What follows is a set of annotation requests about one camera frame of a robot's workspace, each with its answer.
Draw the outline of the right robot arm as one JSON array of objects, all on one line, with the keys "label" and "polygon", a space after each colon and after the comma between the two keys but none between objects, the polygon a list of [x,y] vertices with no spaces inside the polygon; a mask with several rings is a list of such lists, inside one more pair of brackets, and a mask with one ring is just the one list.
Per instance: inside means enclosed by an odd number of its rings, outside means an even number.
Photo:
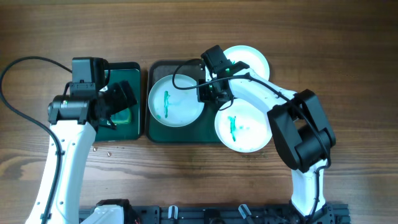
[{"label": "right robot arm", "polygon": [[336,137],[311,90],[286,90],[259,76],[246,62],[232,62],[219,45],[200,56],[211,75],[198,84],[200,101],[242,99],[267,116],[278,155],[292,171],[291,204],[310,222],[325,204],[323,173],[331,166]]}]

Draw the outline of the black water basin tray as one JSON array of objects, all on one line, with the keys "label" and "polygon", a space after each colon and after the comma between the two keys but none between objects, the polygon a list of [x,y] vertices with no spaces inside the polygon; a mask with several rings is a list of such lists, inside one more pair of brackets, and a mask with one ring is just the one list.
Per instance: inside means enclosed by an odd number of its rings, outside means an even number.
[{"label": "black water basin tray", "polygon": [[[99,127],[95,142],[130,141],[136,140],[142,134],[141,125],[141,68],[136,62],[110,63],[111,76],[109,84],[127,80],[136,97],[137,104],[130,107],[132,113],[131,122],[116,125],[116,130]],[[109,126],[108,121],[100,124]]]}]

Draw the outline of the white plate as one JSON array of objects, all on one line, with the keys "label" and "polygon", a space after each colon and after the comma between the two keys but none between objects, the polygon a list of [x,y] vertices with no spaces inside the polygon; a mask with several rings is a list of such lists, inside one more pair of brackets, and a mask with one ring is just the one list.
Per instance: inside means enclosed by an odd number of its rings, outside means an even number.
[{"label": "white plate", "polygon": [[265,114],[242,99],[221,106],[215,116],[215,131],[226,147],[242,153],[256,152],[272,138]]},{"label": "white plate", "polygon": [[223,50],[225,57],[232,64],[243,62],[249,66],[258,77],[269,81],[271,69],[265,56],[257,49],[247,45],[235,45]]},{"label": "white plate", "polygon": [[197,99],[195,89],[181,90],[179,87],[193,87],[197,82],[186,75],[167,75],[155,82],[148,96],[151,115],[161,124],[179,128],[194,122],[201,115],[205,104]]}]

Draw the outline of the dark brown serving tray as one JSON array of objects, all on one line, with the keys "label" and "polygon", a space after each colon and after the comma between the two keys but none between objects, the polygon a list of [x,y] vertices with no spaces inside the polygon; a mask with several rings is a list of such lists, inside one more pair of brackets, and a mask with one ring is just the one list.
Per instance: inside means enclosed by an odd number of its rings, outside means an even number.
[{"label": "dark brown serving tray", "polygon": [[[157,81],[173,74],[182,63],[182,60],[159,60],[155,62],[148,72],[147,93],[150,93]],[[162,117],[161,114],[153,115],[150,112],[149,104],[151,102],[151,100],[147,100],[145,133],[152,142],[163,144],[219,144],[221,142],[214,127],[216,112],[221,105],[206,103],[203,111],[194,122],[173,128],[158,121]]]}]

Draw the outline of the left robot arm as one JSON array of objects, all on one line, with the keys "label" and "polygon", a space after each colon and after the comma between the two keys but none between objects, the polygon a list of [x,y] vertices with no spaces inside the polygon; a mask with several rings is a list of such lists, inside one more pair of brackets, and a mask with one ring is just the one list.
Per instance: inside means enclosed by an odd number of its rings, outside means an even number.
[{"label": "left robot arm", "polygon": [[137,103],[127,80],[111,74],[131,63],[75,57],[72,80],[49,104],[49,152],[27,223],[78,223],[86,160],[103,120]]}]

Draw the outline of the green yellow scrub sponge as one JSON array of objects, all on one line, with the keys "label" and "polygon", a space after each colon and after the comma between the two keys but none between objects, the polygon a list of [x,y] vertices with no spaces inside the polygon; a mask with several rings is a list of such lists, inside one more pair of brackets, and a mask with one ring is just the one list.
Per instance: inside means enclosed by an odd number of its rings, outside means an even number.
[{"label": "green yellow scrub sponge", "polygon": [[111,121],[116,125],[128,124],[131,122],[131,119],[132,119],[132,113],[129,108],[122,110],[111,116]]}]

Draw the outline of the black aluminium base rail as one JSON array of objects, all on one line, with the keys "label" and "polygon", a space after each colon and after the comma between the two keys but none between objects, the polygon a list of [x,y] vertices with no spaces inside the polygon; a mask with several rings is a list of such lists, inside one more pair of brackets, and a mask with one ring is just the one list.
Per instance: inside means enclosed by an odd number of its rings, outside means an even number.
[{"label": "black aluminium base rail", "polygon": [[[136,223],[305,223],[305,220],[288,204],[248,207],[240,212],[238,207],[169,207],[135,206]],[[350,224],[347,204],[327,203],[318,211],[312,223]]]}]

